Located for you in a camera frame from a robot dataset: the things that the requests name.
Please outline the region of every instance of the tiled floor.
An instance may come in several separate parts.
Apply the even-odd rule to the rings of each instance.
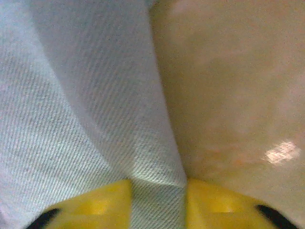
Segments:
[[[151,19],[188,175],[305,227],[304,1],[163,0]]]

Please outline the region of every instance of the yellow plastic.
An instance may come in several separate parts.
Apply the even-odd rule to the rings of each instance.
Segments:
[[[61,211],[47,229],[127,229],[130,224],[131,183],[122,180],[68,199],[46,211]],[[186,196],[187,229],[275,229],[256,209],[257,199],[190,179]]]
[[[131,183],[114,184],[50,206],[61,211],[47,229],[127,229],[131,214]]]
[[[275,229],[256,209],[266,205],[228,189],[190,179],[187,189],[187,229]]]

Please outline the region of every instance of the black marking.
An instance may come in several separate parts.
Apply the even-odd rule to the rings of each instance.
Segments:
[[[50,211],[42,213],[34,222],[32,222],[26,229],[43,229],[49,222],[60,212],[55,208]]]
[[[270,220],[273,225],[279,229],[299,229],[296,225],[290,222],[285,216],[279,213],[277,210],[265,206],[265,205],[256,205],[258,209],[268,220]]]

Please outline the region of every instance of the beige floor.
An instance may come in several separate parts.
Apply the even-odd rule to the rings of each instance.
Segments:
[[[305,2],[163,0],[151,19],[188,176],[305,227]]]

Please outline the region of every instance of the yellow object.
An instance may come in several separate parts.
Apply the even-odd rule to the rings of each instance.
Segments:
[[[129,180],[103,186],[46,209],[28,229],[128,229],[132,192]],[[186,197],[187,229],[275,229],[255,206],[264,202],[190,179]],[[280,215],[282,228],[296,228]]]

